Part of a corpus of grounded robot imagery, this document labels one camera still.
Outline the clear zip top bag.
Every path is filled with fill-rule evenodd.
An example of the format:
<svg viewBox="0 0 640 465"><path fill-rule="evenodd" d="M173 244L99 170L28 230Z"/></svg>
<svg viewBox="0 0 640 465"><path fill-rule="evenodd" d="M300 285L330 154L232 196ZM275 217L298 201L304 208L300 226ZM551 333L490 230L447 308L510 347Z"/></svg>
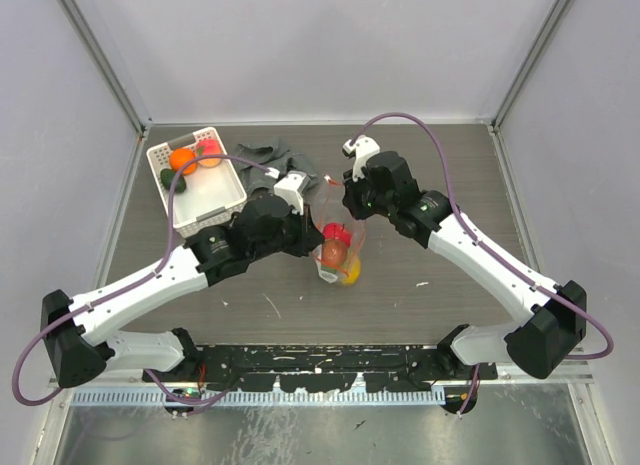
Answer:
<svg viewBox="0 0 640 465"><path fill-rule="evenodd" d="M360 277L360 250L365 223L354 219L343 205L345 187L325 175L311 203L314 225L324 242L313 252L318 276L329 284L351 286Z"/></svg>

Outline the orange fruit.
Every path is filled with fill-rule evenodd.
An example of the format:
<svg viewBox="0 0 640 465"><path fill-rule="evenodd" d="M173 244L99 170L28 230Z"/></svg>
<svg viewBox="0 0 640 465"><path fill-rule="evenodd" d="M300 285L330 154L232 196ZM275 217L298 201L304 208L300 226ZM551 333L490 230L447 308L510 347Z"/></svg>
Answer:
<svg viewBox="0 0 640 465"><path fill-rule="evenodd" d="M169 156L169 165L172 170L179 171L183 169L183 175L188 176L194 173L198 168L198 163L190 163L191 160L195 159L195 153L188 148L179 148L174 150Z"/></svg>

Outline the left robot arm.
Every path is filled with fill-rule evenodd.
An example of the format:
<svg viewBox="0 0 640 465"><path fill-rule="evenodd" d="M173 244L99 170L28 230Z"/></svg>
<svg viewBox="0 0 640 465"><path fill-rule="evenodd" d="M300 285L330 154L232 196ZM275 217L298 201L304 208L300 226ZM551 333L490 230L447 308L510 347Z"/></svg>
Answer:
<svg viewBox="0 0 640 465"><path fill-rule="evenodd" d="M306 257L324 241L310 208L264 195L230 221L206 227L159 262L74 297L56 290L42 302L41 329L57 383L74 388L105 371L151 369L194 378L202 353L183 328L150 334L124 326L158 307L228 278L277 253Z"/></svg>

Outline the dark green avocado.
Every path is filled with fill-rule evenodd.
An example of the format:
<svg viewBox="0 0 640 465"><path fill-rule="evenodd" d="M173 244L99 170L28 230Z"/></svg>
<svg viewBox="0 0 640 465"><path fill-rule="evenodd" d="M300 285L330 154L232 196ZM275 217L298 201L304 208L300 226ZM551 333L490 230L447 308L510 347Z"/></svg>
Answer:
<svg viewBox="0 0 640 465"><path fill-rule="evenodd" d="M179 175L178 178L175 178L176 171L171 168L164 168L160 171L159 180L162 187L169 192L172 186L172 183L175 182L174 193L182 194L187 191L187 183L185 178L182 175Z"/></svg>

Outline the red apple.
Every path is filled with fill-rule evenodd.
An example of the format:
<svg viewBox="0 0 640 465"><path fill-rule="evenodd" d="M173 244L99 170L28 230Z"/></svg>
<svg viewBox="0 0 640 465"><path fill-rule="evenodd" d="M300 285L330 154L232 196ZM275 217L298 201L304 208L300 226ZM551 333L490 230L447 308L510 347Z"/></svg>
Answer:
<svg viewBox="0 0 640 465"><path fill-rule="evenodd" d="M327 223L322 231L326 240L339 240L343 242L347 247L350 246L352 233L347 226L343 223L330 222Z"/></svg>

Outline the yellow lemon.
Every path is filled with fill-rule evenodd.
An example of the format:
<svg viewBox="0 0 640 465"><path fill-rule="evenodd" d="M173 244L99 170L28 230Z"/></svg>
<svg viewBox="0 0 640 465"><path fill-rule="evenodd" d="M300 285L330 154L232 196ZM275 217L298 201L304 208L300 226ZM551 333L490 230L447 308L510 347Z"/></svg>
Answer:
<svg viewBox="0 0 640 465"><path fill-rule="evenodd" d="M341 284L344 286L351 286L358 281L360 275L361 261L358 256L354 256L347 267L347 274L341 280Z"/></svg>

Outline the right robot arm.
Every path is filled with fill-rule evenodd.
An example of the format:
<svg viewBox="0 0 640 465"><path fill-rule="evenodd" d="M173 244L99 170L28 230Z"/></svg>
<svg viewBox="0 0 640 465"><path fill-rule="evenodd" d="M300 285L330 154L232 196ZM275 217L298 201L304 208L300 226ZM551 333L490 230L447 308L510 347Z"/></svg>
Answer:
<svg viewBox="0 0 640 465"><path fill-rule="evenodd" d="M343 203L365 220L386 217L401 235L455 264L488 291L511 320L501 325L461 325L439 344L444 375L459 379L474 365L511 362L545 379L586 335L587 295L570 280L559 285L527 267L453 209L449 198L420 189L394 151L348 151Z"/></svg>

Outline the brown passion fruit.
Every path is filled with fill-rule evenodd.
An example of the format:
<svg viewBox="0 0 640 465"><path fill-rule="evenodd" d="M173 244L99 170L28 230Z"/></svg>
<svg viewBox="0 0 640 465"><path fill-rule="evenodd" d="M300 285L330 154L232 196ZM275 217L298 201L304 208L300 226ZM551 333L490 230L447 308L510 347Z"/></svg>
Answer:
<svg viewBox="0 0 640 465"><path fill-rule="evenodd" d="M329 268L340 268L347 259L348 247L339 240L326 240L322 245L321 260Z"/></svg>

